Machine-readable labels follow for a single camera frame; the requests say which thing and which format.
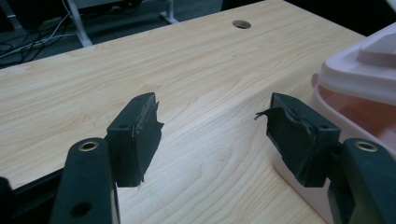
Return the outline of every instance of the pink container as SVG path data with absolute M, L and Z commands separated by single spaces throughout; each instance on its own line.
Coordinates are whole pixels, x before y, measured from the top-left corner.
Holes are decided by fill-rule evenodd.
M 326 60 L 312 76 L 309 105 L 342 129 L 340 142 L 365 138 L 396 159 L 396 23 Z M 329 223 L 327 190 L 302 187 L 278 154 L 276 170 Z

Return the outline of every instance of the wooden table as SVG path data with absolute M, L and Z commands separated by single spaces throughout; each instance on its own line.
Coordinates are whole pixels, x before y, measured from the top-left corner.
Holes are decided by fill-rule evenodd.
M 253 118 L 274 91 L 307 100 L 311 75 L 361 39 L 266 0 L 0 70 L 0 176 L 17 188 L 63 167 L 154 91 L 163 140 L 141 188 L 119 191 L 123 223 L 323 222 L 274 170 L 266 118 Z

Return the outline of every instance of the wood grain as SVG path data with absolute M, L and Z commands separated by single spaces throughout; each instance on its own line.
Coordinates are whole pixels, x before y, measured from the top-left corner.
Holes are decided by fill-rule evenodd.
M 163 140 L 146 182 L 119 191 L 123 223 L 323 222 L 274 170 L 266 118 L 253 118 L 274 91 L 308 99 L 310 76 L 360 39 L 266 0 L 0 70 L 0 176 L 16 188 L 63 167 L 70 146 L 154 91 Z

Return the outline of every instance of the white lid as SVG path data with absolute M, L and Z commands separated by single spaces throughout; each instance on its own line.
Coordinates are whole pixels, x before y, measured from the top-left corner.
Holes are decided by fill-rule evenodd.
M 396 105 L 396 22 L 333 55 L 317 74 L 330 91 Z

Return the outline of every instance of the white metal leg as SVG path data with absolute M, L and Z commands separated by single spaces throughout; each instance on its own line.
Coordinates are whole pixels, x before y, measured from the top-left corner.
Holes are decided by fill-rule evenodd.
M 73 22 L 77 28 L 77 36 L 82 47 L 89 47 L 92 45 L 90 38 L 85 32 L 84 25 L 82 24 L 81 17 L 79 16 L 78 8 L 74 0 L 67 0 L 70 10 L 72 11 Z
M 173 0 L 166 0 L 166 11 L 160 13 L 161 17 L 171 24 L 178 23 L 174 17 L 174 4 Z

